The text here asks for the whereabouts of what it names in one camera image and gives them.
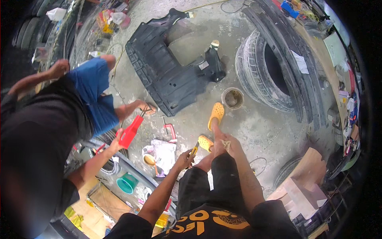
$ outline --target yellow crocs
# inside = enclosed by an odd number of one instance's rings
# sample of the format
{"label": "yellow crocs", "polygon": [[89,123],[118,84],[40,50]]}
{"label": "yellow crocs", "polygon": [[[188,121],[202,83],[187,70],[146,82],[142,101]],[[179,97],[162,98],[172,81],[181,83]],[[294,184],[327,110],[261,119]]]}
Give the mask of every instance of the yellow crocs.
{"label": "yellow crocs", "polygon": [[208,152],[211,152],[210,147],[213,146],[214,143],[209,138],[207,138],[204,135],[201,135],[201,136],[199,136],[197,141],[199,142],[200,147],[207,150]]}
{"label": "yellow crocs", "polygon": [[219,120],[219,125],[220,125],[220,121],[222,120],[223,116],[224,116],[224,107],[223,107],[223,105],[221,103],[219,103],[219,102],[215,103],[214,107],[212,109],[210,120],[208,121],[208,129],[210,131],[212,131],[211,130],[211,121],[212,121],[213,118],[216,117]]}

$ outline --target black plastic engine undercover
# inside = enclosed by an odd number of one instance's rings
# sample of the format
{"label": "black plastic engine undercover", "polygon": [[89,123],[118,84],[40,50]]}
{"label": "black plastic engine undercover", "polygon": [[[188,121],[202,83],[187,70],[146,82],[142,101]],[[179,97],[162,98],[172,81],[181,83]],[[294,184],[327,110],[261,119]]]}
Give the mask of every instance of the black plastic engine undercover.
{"label": "black plastic engine undercover", "polygon": [[171,8],[165,17],[141,23],[126,43],[126,52],[135,71],[168,117],[194,103],[196,96],[206,91],[209,82],[219,82],[226,76],[215,48],[205,52],[205,59],[200,57],[185,67],[167,48],[169,29],[183,18],[189,18],[189,13]]}

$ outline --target black shorts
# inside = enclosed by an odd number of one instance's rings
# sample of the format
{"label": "black shorts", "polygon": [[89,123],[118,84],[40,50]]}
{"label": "black shorts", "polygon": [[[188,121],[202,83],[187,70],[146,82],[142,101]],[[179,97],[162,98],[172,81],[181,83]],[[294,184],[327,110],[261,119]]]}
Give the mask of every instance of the black shorts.
{"label": "black shorts", "polygon": [[210,191],[207,173],[198,167],[188,169],[179,180],[176,218],[205,203],[242,216],[249,216],[240,188],[236,162],[228,153],[217,156],[211,165],[214,189]]}

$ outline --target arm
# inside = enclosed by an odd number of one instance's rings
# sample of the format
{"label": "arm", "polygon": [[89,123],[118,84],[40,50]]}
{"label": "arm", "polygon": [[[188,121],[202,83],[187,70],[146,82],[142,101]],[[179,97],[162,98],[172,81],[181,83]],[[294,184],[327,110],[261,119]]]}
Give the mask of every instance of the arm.
{"label": "arm", "polygon": [[194,154],[190,156],[190,152],[191,150],[188,150],[179,156],[172,169],[170,169],[168,175],[152,192],[138,213],[138,216],[146,219],[153,227],[166,207],[179,173],[186,167],[190,166],[195,157]]}
{"label": "arm", "polygon": [[58,60],[49,70],[24,77],[12,86],[8,94],[15,94],[20,100],[37,84],[51,79],[60,78],[70,69],[68,60]]}
{"label": "arm", "polygon": [[101,153],[95,155],[89,159],[84,165],[79,167],[76,171],[68,176],[68,179],[79,190],[89,179],[92,179],[98,171],[105,165],[105,163],[122,147],[118,144],[118,141],[122,135],[123,129],[120,128],[117,132],[117,137],[112,141],[110,146]]}
{"label": "arm", "polygon": [[227,135],[227,139],[231,141],[229,154],[236,161],[245,206],[252,212],[256,205],[265,202],[261,185],[249,165],[240,142],[231,135]]}

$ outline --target blue shorts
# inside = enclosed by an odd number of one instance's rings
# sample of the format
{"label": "blue shorts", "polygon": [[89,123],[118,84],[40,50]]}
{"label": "blue shorts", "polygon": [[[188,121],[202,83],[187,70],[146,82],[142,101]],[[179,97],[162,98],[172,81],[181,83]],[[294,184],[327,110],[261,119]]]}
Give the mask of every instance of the blue shorts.
{"label": "blue shorts", "polygon": [[118,125],[113,96],[101,96],[109,88],[109,68],[101,58],[94,58],[67,73],[88,109],[93,122],[94,135],[98,136]]}

